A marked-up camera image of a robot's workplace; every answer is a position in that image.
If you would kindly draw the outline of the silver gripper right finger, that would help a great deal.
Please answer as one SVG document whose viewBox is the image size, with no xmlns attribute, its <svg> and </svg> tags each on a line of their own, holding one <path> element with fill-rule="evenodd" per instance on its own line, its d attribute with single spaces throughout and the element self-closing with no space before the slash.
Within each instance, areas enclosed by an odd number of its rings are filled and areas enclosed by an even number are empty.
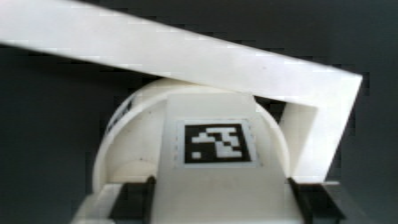
<svg viewBox="0 0 398 224">
<path fill-rule="evenodd" d="M 361 209 L 361 206 L 354 201 L 341 183 L 325 182 L 324 188 L 345 215 L 345 219 L 341 220 L 340 224 L 379 224 L 365 213 L 365 210 Z"/>
</svg>

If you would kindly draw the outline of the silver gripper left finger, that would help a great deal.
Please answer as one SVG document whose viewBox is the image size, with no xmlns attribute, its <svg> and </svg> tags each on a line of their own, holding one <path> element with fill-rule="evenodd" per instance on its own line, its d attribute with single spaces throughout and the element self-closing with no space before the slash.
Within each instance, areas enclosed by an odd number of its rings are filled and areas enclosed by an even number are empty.
<svg viewBox="0 0 398 224">
<path fill-rule="evenodd" d="M 116 224 L 111 212 L 121 187 L 119 183 L 105 184 L 102 190 L 86 197 L 70 224 Z"/>
</svg>

